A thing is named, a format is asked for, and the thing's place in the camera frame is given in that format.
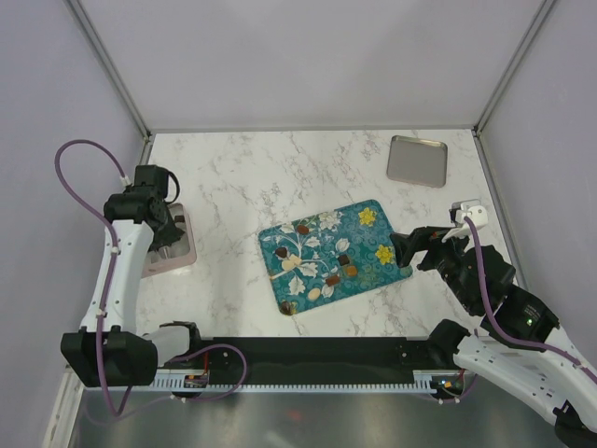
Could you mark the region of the brown rectangular chocolate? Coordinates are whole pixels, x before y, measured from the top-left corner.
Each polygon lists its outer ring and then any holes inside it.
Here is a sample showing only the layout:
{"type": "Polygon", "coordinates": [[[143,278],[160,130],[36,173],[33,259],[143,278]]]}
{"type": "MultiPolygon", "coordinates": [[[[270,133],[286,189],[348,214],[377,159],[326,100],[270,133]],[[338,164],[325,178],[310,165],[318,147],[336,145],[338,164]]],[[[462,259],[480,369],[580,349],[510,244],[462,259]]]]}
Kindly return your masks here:
{"type": "Polygon", "coordinates": [[[326,284],[330,287],[335,286],[340,282],[340,278],[337,275],[330,276],[326,279],[326,284]]]}

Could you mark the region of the dark round chocolate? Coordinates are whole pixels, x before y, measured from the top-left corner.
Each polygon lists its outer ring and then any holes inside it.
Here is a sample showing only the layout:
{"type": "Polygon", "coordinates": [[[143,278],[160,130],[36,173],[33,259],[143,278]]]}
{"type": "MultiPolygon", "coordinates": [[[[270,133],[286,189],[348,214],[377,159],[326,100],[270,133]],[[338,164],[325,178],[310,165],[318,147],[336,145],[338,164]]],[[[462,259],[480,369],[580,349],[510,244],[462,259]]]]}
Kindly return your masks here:
{"type": "Polygon", "coordinates": [[[285,247],[279,247],[275,250],[275,254],[279,258],[286,258],[287,257],[287,249],[285,247]]]}

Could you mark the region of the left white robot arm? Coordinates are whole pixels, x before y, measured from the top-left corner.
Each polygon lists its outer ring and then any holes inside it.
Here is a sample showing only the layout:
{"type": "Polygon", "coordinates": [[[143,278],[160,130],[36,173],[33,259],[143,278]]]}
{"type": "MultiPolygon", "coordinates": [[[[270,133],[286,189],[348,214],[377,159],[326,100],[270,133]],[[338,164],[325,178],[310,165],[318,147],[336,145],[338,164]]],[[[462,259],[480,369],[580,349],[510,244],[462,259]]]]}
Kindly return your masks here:
{"type": "Polygon", "coordinates": [[[136,330],[136,302],[147,253],[172,245],[184,232],[156,188],[129,186],[113,194],[101,217],[107,222],[101,268],[90,307],[61,352],[87,387],[150,385],[158,368],[176,361],[199,365],[204,347],[196,324],[174,321],[146,335],[136,330]]]}

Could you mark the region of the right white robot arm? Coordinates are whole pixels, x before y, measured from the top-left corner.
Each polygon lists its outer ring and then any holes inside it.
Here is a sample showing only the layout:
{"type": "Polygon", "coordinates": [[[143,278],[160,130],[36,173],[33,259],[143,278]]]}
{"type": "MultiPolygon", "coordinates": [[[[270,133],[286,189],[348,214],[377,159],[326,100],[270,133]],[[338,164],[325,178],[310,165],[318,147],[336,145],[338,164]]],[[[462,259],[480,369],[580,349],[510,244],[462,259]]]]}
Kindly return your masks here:
{"type": "Polygon", "coordinates": [[[436,271],[495,346],[449,320],[426,345],[435,367],[452,363],[490,381],[550,423],[567,447],[596,444],[596,369],[576,349],[559,318],[514,283],[515,268],[483,245],[470,218],[451,229],[422,227],[390,237],[398,266],[424,254],[420,271],[436,271]]]}

